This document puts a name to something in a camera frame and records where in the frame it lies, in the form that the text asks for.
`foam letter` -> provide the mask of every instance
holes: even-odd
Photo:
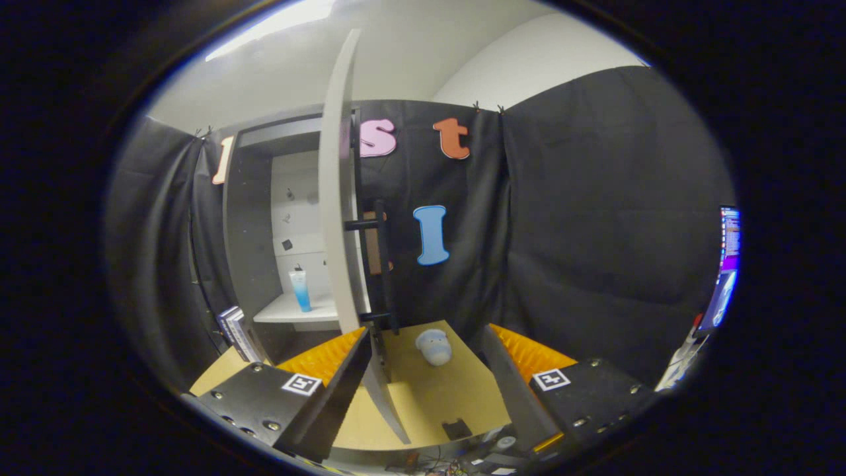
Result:
[[[449,252],[443,249],[443,215],[447,209],[443,205],[429,205],[417,208],[412,214],[420,222],[423,242],[423,253],[417,257],[417,263],[430,266],[447,261]]]
[[[449,118],[436,122],[432,129],[441,132],[441,151],[447,157],[461,160],[470,156],[470,149],[461,147],[459,136],[467,136],[467,128],[459,125],[458,119]]]
[[[226,181],[226,168],[229,165],[229,156],[232,155],[232,139],[234,138],[235,136],[229,136],[220,141],[220,145],[223,146],[223,152],[220,153],[220,165],[217,166],[217,173],[211,178],[211,182],[214,185],[220,185]]]
[[[397,148],[397,139],[389,132],[393,123],[387,119],[368,120],[361,124],[361,157],[388,155]]]

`book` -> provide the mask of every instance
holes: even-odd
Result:
[[[264,362],[266,358],[264,348],[247,325],[244,311],[237,307],[231,313],[228,313],[226,323],[232,331],[235,345],[239,346],[244,352],[242,358],[247,362]]]
[[[243,347],[235,340],[235,335],[233,334],[232,328],[229,326],[227,321],[228,318],[232,317],[237,311],[239,310],[238,306],[232,306],[226,311],[217,315],[217,325],[220,327],[221,331],[223,332],[224,336],[229,342],[229,345],[235,347],[235,351],[241,356],[241,359],[249,362],[250,359],[247,357],[247,354],[244,352]]]

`orange letter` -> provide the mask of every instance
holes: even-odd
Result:
[[[461,160],[470,156],[468,147],[461,147],[459,136],[467,136],[467,128],[459,125],[456,118],[436,122],[432,129],[441,131],[441,150],[449,158]]]

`plush toy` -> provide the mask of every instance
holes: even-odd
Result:
[[[447,340],[447,333],[440,329],[427,329],[420,333],[415,340],[415,346],[423,353],[423,358],[439,366],[453,358],[453,348]]]

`black curtain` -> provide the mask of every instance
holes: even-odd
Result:
[[[200,287],[211,313],[218,315],[237,302],[223,244],[223,184],[212,184],[226,130],[203,137],[191,195],[191,238]]]
[[[136,351],[171,391],[183,392],[221,348],[220,336],[212,332],[214,317],[192,284],[197,279],[190,210],[203,140],[150,118],[129,130],[103,223],[109,285]],[[201,187],[193,192],[203,194]],[[202,206],[195,213],[195,224],[206,212]],[[194,228],[204,235],[202,225]]]
[[[659,74],[608,69],[505,111],[503,324],[574,358],[660,379],[710,297],[728,169]]]
[[[396,128],[396,150],[361,159],[360,194],[365,209],[376,198],[386,202],[400,325],[446,319],[464,340],[473,340],[502,308],[508,182],[499,114],[417,101],[363,101],[360,107],[362,122],[390,119]],[[468,130],[460,139],[470,148],[466,159],[441,151],[432,126],[447,118]],[[427,205],[447,209],[443,242],[449,258],[421,266],[420,224],[412,213]]]

